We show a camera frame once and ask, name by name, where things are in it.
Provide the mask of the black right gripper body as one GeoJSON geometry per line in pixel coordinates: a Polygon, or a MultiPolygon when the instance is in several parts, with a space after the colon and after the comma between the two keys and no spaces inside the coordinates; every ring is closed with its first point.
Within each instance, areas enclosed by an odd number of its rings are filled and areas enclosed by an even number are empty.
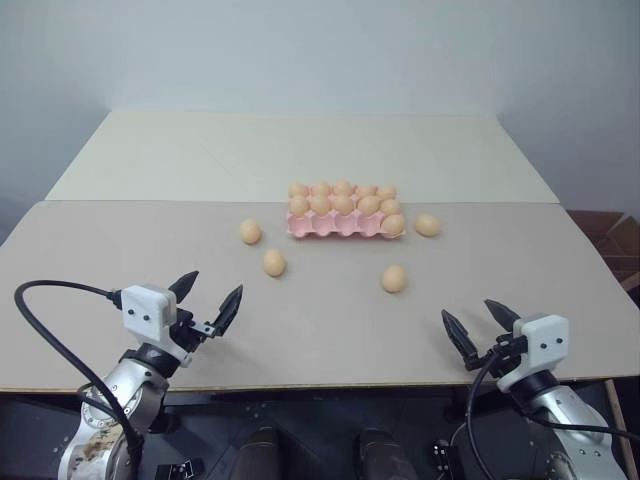
{"type": "Polygon", "coordinates": [[[501,335],[497,343],[483,356],[480,356],[475,343],[465,339],[464,365],[467,371],[487,367],[489,371],[512,371],[520,363],[520,356],[528,351],[528,340],[525,336],[513,337],[501,335]]]}

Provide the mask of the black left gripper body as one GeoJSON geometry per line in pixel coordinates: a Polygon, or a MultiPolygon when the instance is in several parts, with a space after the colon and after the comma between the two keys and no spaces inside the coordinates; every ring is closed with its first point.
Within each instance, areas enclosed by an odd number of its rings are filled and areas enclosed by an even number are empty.
{"type": "Polygon", "coordinates": [[[218,334],[214,324],[195,321],[191,312],[181,308],[177,309],[176,321],[169,329],[172,341],[187,353],[194,353],[207,339],[218,334]]]}

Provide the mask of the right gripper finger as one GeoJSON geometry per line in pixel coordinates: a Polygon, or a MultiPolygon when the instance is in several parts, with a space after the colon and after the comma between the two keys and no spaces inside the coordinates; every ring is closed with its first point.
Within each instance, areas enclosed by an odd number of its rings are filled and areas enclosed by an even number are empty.
{"type": "Polygon", "coordinates": [[[461,355],[465,368],[480,369],[484,365],[484,359],[478,354],[478,350],[470,339],[468,331],[447,310],[442,310],[441,316],[446,334],[461,355]]]}
{"type": "Polygon", "coordinates": [[[505,331],[512,332],[515,322],[520,319],[520,315],[499,301],[486,299],[484,303],[494,320],[505,331]]]}

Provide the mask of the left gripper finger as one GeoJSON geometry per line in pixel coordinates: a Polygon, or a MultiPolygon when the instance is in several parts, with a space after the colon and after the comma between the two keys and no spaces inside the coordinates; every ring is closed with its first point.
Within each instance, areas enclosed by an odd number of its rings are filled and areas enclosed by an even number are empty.
{"type": "Polygon", "coordinates": [[[175,295],[177,303],[181,303],[186,298],[195,284],[198,275],[199,272],[197,270],[186,273],[168,287],[168,290],[175,295]]]}
{"type": "Polygon", "coordinates": [[[212,337],[223,336],[235,319],[243,297],[243,285],[240,284],[225,298],[219,307],[219,313],[213,323],[212,337]]]}

